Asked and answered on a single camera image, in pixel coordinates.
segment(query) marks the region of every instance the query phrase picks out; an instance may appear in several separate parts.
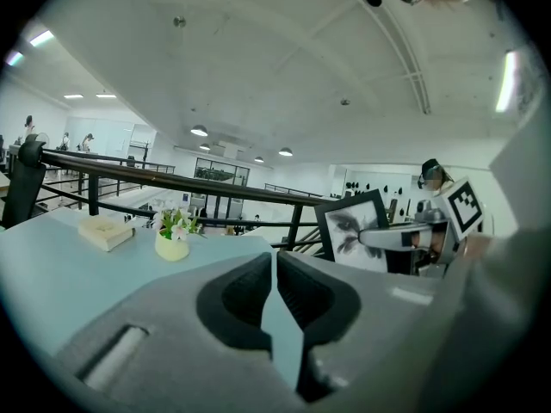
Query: picture frame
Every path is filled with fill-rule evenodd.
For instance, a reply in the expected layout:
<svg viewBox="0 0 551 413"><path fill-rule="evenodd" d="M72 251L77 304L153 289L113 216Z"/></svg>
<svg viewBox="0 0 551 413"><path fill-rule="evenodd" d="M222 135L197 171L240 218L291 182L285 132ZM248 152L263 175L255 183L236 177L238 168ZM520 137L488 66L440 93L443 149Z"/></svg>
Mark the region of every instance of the picture frame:
<svg viewBox="0 0 551 413"><path fill-rule="evenodd" d="M335 200L324 205L318 205L314 208L314 210L316 212L316 218L318 220L319 234L324 249L324 258L331 262L337 262L355 268L362 268L366 270L386 272L391 274L412 274L413 257L411 252L370 250L366 249L363 246L359 246L358 242L358 246L355 247L356 251L365 250L367 253L364 259L365 264L358 264L358 260L361 261L361 258L356 257L356 259L350 258L349 260L343 258L343 256L337 253L337 249L340 243L338 243L338 245L336 246L333 243L333 240L331 240L332 231L333 239L335 238L335 223L330 222L328 224L328 217L331 216L331 214L334 212L344 211L347 209L350 209L350 212L354 214L356 212L355 210L357 210L358 208L360 208L359 211L361 211L361 216L357 216L360 217L360 225L362 225L363 216L365 216L367 212L368 215L371 214L371 219L373 220L371 222L371 227L388 228L390 226L387 218L387 210L385 209L381 193L378 189L370 190L365 193L361 193L351 197L344 197L341 200Z"/></svg>
<svg viewBox="0 0 551 413"><path fill-rule="evenodd" d="M324 205L316 206L314 210L316 212L316 218L319 224L319 234L324 248L326 260L335 262L336 257L339 257L338 260L340 262L342 262L343 260L342 256L340 256L340 253L337 252L339 247L334 246L334 240L331 240L331 236L333 236L333 239L335 238L335 225L333 223L328 224L328 218L331 220L331 216L334 215L335 212L343 211L346 213L345 210L347 209L350 209L356 214L358 211L362 210L362 216L360 219L364 219L364 217L368 215L368 219L370 219L370 222L372 222L373 224L375 224L376 222L377 228L388 228L389 226L387 212L382 201L381 193L378 189L350 197L345 197L341 200L335 200ZM358 267L358 265L354 264L348 264L348 266ZM382 265L378 265L376 267L376 270L382 270Z"/></svg>

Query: desk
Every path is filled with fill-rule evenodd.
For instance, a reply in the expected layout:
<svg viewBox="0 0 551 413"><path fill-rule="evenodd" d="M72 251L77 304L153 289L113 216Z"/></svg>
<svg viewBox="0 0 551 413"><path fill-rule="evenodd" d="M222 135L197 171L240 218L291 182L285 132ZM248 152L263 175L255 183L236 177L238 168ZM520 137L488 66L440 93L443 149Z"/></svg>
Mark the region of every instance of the desk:
<svg viewBox="0 0 551 413"><path fill-rule="evenodd" d="M8 195L9 179L4 173L0 173L0 197Z"/></svg>
<svg viewBox="0 0 551 413"><path fill-rule="evenodd" d="M272 253L272 292L262 328L272 335L273 365L296 386L302 331L277 292L276 253L260 237L189 237L180 262L161 259L155 231L136 236L110 253L77 233L85 213L60 208L0 233L0 291L19 335L50 356L94 318L145 284L231 257Z"/></svg>

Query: white flowers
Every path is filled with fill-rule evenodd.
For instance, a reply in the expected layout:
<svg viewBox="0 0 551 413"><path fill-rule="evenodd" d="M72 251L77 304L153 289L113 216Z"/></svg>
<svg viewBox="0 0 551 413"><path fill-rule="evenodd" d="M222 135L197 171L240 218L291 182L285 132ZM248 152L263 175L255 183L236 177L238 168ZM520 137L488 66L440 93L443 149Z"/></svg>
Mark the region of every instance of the white flowers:
<svg viewBox="0 0 551 413"><path fill-rule="evenodd" d="M198 232L197 219L189 220L189 213L182 205L167 200L164 206L155 207L152 228L169 240L186 240L188 234Z"/></svg>
<svg viewBox="0 0 551 413"><path fill-rule="evenodd" d="M163 214L157 213L153 216L153 225L152 228L155 231L160 230L163 227Z"/></svg>
<svg viewBox="0 0 551 413"><path fill-rule="evenodd" d="M178 223L173 225L170 231L172 232L172 240L185 240L189 234L187 228L183 227L183 219L178 220Z"/></svg>

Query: office space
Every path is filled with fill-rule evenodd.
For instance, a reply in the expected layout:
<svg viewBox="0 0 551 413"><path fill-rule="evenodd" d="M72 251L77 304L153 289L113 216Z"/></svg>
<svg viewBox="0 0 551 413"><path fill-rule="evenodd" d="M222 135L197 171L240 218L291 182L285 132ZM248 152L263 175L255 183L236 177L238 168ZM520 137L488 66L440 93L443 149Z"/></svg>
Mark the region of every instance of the office space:
<svg viewBox="0 0 551 413"><path fill-rule="evenodd" d="M294 152L295 152L295 154L297 153L297 149L296 149L296 146L294 147Z"/></svg>

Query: railing post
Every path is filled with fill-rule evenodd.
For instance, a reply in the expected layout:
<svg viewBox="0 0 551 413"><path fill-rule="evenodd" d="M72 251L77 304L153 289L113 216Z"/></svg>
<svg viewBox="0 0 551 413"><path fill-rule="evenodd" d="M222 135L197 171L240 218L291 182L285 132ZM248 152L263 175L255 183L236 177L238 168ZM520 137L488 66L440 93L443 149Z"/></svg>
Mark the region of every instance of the railing post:
<svg viewBox="0 0 551 413"><path fill-rule="evenodd" d="M97 205L99 195L99 178L97 176L88 175L88 209L90 216L97 216L100 213Z"/></svg>
<svg viewBox="0 0 551 413"><path fill-rule="evenodd" d="M121 191L121 180L117 179L117 197L119 197L120 191Z"/></svg>
<svg viewBox="0 0 551 413"><path fill-rule="evenodd" d="M227 198L227 208L226 208L226 219L228 218L228 216L230 215L230 207L232 206L232 198L231 197L228 197Z"/></svg>
<svg viewBox="0 0 551 413"><path fill-rule="evenodd" d="M291 219L291 226L289 227L289 235L287 239L287 251L292 251L294 248L294 241L296 240L296 233L299 230L301 215L302 215L302 205L295 205L293 210L293 218Z"/></svg>
<svg viewBox="0 0 551 413"><path fill-rule="evenodd" d="M79 171L78 172L78 195L82 195L83 193L83 183L84 183L84 175L83 175L83 172L82 171ZM78 201L78 209L79 210L82 210L83 209L83 202L81 202L80 200Z"/></svg>
<svg viewBox="0 0 551 413"><path fill-rule="evenodd" d="M9 164L8 164L8 178L11 179L14 173L14 163L15 155L13 153L9 154Z"/></svg>
<svg viewBox="0 0 551 413"><path fill-rule="evenodd" d="M220 209L220 196L216 196L216 203L214 205L214 218L218 218L218 210Z"/></svg>

